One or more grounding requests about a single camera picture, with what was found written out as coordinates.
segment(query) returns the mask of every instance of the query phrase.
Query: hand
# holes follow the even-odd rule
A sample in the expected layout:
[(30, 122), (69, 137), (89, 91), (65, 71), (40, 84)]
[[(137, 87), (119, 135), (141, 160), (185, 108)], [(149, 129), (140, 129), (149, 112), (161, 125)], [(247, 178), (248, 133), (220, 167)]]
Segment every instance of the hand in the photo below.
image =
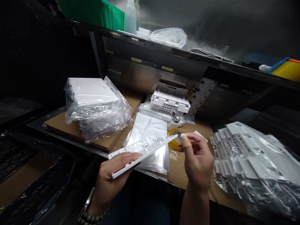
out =
[(185, 153), (184, 167), (191, 189), (202, 194), (208, 194), (210, 177), (213, 171), (213, 155), (205, 139), (195, 133), (187, 133), (185, 137), (191, 142), (191, 147), (182, 148)]
[(112, 173), (141, 156), (143, 155), (140, 153), (123, 152), (101, 164), (92, 202), (88, 208), (89, 215), (99, 216), (107, 210), (115, 196), (122, 190), (135, 166), (115, 179), (112, 178)]

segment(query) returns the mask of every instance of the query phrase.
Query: yellow tape roll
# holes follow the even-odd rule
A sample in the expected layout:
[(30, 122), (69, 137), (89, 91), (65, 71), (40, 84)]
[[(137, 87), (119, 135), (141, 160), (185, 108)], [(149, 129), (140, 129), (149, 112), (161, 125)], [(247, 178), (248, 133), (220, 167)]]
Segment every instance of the yellow tape roll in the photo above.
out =
[[(180, 143), (181, 143), (181, 134), (182, 134), (182, 133), (184, 133), (182, 130), (180, 130), (180, 129), (178, 129), (178, 128), (173, 128), (173, 129), (171, 129), (171, 130), (169, 131), (168, 136), (172, 136), (172, 135), (178, 134), (178, 137), (179, 137)], [(178, 143), (178, 142), (176, 141), (176, 139), (170, 141), (170, 142), (169, 142), (169, 146), (170, 146), (171, 148), (175, 149), (175, 150), (179, 150), (180, 147), (178, 146), (178, 144), (180, 144), (180, 143)]]

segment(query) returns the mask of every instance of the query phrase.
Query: metal shelf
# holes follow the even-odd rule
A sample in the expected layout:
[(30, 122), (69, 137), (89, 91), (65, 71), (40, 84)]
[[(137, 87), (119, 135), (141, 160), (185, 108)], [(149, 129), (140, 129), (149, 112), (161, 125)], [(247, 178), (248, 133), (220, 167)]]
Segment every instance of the metal shelf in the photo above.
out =
[(108, 29), (105, 29), (102, 27), (97, 27), (97, 26), (86, 24), (83, 22), (77, 22), (77, 21), (73, 21), (73, 20), (69, 20), (69, 19), (64, 19), (61, 21), (63, 21), (64, 23), (66, 23), (66, 25), (68, 25), (74, 29), (94, 32), (100, 36), (117, 39), (120, 41), (128, 42), (130, 44), (134, 44), (134, 45), (138, 45), (138, 46), (141, 46), (144, 48), (159, 51), (162, 53), (175, 55), (175, 56), (182, 57), (182, 58), (185, 58), (188, 60), (192, 60), (192, 61), (195, 61), (198, 63), (203, 63), (207, 66), (211, 66), (211, 67), (214, 67), (217, 69), (229, 71), (229, 72), (239, 74), (239, 75), (242, 75), (245, 77), (256, 79), (256, 80), (259, 80), (259, 81), (262, 81), (265, 83), (275, 84), (275, 85), (283, 86), (286, 88), (300, 90), (300, 82), (287, 80), (282, 77), (271, 75), (269, 73), (250, 69), (250, 68), (247, 68), (247, 67), (244, 67), (241, 65), (237, 65), (237, 64), (232, 64), (232, 63), (216, 60), (216, 59), (209, 58), (206, 56), (196, 55), (196, 54), (193, 54), (193, 53), (185, 51), (185, 50), (162, 45), (162, 44), (155, 43), (155, 42), (152, 42), (149, 40), (144, 40), (139, 37), (134, 37), (129, 34), (123, 34), (123, 33), (117, 32), (117, 31), (108, 30)]

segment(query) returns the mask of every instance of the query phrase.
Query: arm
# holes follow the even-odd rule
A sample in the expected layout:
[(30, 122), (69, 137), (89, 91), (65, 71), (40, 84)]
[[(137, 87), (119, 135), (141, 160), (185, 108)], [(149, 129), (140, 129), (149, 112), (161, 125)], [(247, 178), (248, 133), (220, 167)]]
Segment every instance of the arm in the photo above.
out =
[(139, 159), (141, 156), (142, 154), (140, 153), (124, 152), (101, 164), (94, 195), (87, 209), (87, 213), (90, 216), (100, 216), (108, 209), (113, 199), (124, 187), (135, 166), (116, 179), (112, 179), (112, 173), (122, 169), (126, 164)]
[(209, 224), (209, 183), (213, 156), (204, 138), (199, 135), (188, 133), (182, 141), (189, 182), (182, 201), (179, 224), (206, 225)]

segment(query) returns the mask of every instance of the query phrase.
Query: beaded bracelet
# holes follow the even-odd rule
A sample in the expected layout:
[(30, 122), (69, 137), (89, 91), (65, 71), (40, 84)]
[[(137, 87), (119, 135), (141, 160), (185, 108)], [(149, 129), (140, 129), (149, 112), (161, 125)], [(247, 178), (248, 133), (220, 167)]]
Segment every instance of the beaded bracelet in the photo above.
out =
[(92, 225), (92, 224), (100, 224), (103, 217), (108, 214), (108, 209), (102, 213), (100, 216), (91, 216), (87, 212), (83, 214), (80, 223), (82, 225)]

